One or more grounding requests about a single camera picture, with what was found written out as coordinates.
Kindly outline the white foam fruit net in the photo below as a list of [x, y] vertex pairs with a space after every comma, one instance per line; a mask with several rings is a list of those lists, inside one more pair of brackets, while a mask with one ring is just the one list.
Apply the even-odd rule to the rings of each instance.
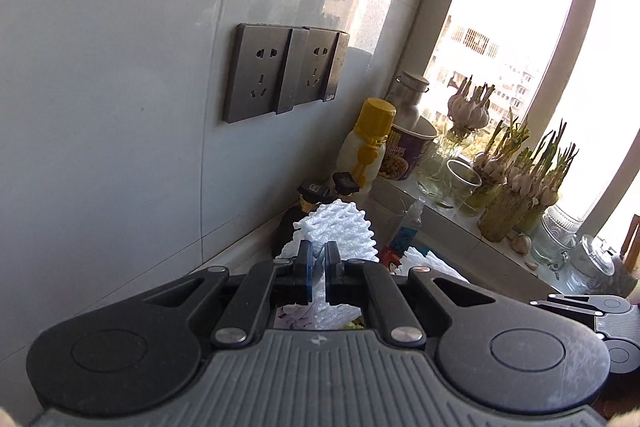
[[322, 204], [305, 218], [293, 223], [292, 239], [281, 248], [277, 258], [295, 258], [303, 241], [312, 245], [314, 271], [312, 271], [312, 299], [309, 305], [287, 305], [277, 309], [273, 326], [276, 329], [307, 329], [328, 331], [346, 329], [361, 315], [359, 308], [349, 305], [332, 306], [326, 301], [326, 277], [323, 268], [323, 247], [335, 242], [340, 258], [377, 262], [378, 251], [366, 213], [354, 202], [337, 199]]

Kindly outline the glass jar with lid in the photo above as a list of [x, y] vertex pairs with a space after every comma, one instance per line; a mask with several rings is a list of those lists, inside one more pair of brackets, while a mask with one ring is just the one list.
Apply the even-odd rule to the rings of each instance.
[[600, 294], [615, 274], [612, 253], [597, 237], [576, 234], [564, 257], [563, 281], [570, 294]]

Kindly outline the loose garlic clove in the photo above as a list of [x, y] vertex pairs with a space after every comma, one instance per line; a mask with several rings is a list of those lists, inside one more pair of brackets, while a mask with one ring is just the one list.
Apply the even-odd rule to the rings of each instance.
[[510, 239], [510, 247], [514, 253], [526, 256], [532, 249], [532, 240], [524, 233], [515, 233]]

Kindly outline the white crumpled paper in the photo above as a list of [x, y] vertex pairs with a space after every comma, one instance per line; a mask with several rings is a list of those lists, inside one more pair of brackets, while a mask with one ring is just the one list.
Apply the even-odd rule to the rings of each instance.
[[424, 255], [421, 251], [418, 251], [416, 247], [410, 246], [402, 255], [399, 261], [399, 265], [395, 270], [396, 275], [406, 277], [409, 274], [409, 270], [415, 267], [427, 267], [436, 270], [440, 273], [454, 277], [455, 279], [468, 283], [468, 280], [453, 267], [447, 265], [445, 261], [439, 259], [433, 251], [427, 251]]

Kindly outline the red snack wrapper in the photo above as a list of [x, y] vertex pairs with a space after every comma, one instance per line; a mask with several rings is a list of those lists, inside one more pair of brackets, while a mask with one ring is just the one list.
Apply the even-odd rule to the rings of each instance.
[[400, 267], [401, 257], [402, 254], [397, 254], [396, 251], [393, 251], [390, 247], [384, 247], [382, 251], [378, 253], [378, 259], [380, 259], [382, 265], [392, 273], [395, 273]]

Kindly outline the small clear plastic bottle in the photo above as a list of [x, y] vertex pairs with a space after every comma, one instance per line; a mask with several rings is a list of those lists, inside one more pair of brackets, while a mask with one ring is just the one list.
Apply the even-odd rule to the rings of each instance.
[[421, 228], [423, 208], [424, 200], [416, 199], [400, 221], [394, 237], [388, 244], [390, 250], [399, 257], [405, 254], [405, 251], [409, 248]]

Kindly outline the sprouting garlic bunch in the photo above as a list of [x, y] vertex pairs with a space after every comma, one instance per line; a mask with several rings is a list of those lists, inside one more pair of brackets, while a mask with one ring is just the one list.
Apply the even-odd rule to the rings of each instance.
[[546, 210], [560, 197], [560, 187], [570, 171], [578, 147], [562, 147], [567, 122], [547, 132], [533, 148], [525, 145], [529, 138], [526, 121], [511, 115], [500, 121], [494, 134], [473, 160], [473, 170], [480, 176], [477, 187], [464, 202], [478, 214], [480, 235], [499, 243], [536, 210]]

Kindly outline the clear drinking glass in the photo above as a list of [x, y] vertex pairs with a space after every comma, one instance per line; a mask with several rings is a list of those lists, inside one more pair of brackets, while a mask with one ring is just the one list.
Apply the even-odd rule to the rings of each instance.
[[456, 211], [481, 185], [482, 178], [471, 166], [461, 160], [448, 159], [442, 189], [435, 197], [435, 205]]

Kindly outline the dark sauce bottle left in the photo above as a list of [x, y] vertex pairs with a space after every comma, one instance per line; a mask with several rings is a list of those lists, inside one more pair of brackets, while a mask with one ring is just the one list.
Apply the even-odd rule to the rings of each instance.
[[317, 209], [320, 204], [329, 198], [329, 187], [308, 180], [303, 181], [297, 187], [298, 202], [288, 208], [278, 224], [271, 242], [271, 257], [277, 258], [282, 253], [283, 247], [292, 241], [294, 223], [298, 222]]

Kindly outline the dark sauce bottle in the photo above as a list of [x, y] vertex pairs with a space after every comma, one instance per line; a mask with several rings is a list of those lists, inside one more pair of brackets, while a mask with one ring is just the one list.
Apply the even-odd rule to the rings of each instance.
[[282, 253], [283, 247], [292, 241], [294, 223], [298, 222], [317, 209], [320, 204], [329, 198], [329, 187], [308, 180], [303, 181], [297, 187], [298, 202], [288, 208], [278, 224], [271, 242], [271, 257], [277, 258]]
[[360, 186], [348, 171], [334, 172], [332, 181], [336, 197], [343, 202], [350, 202], [352, 196], [360, 191]]

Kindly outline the purple instant noodle cup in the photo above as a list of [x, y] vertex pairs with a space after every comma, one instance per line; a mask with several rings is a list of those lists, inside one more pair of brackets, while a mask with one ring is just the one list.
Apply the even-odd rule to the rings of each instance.
[[407, 179], [436, 136], [437, 130], [424, 117], [412, 129], [392, 124], [378, 175], [394, 181]]

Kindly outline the dark sauce bottle right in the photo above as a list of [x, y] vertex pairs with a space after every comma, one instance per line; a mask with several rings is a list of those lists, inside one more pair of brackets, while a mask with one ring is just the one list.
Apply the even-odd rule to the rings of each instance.
[[343, 202], [350, 202], [352, 196], [360, 191], [360, 186], [348, 171], [334, 172], [332, 181], [336, 197]]

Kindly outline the hanging garlic bunch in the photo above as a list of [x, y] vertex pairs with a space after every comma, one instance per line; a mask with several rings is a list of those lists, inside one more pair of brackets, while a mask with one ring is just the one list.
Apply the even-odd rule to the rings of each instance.
[[452, 122], [447, 135], [461, 141], [469, 134], [487, 126], [490, 97], [496, 90], [492, 84], [472, 87], [472, 77], [464, 77], [457, 92], [448, 100], [448, 118]]

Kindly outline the yellow-capped white squeeze bottle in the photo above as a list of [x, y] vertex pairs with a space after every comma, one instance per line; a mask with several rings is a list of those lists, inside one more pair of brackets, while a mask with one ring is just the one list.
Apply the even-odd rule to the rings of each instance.
[[348, 172], [360, 187], [361, 194], [371, 190], [378, 176], [395, 116], [396, 108], [390, 102], [367, 98], [355, 126], [338, 152], [335, 171]]

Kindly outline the stainless steel bottle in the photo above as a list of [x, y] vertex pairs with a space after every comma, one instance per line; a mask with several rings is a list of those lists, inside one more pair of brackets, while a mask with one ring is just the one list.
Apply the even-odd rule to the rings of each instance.
[[427, 140], [435, 139], [437, 131], [422, 116], [419, 107], [427, 91], [428, 81], [410, 72], [402, 72], [390, 83], [384, 100], [396, 108], [393, 132], [408, 133]]

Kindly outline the dark double wall socket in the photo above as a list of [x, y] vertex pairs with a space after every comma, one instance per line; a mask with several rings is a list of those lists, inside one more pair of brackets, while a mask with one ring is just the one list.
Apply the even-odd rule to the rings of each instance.
[[230, 58], [222, 120], [232, 124], [335, 98], [349, 43], [345, 31], [241, 24]]

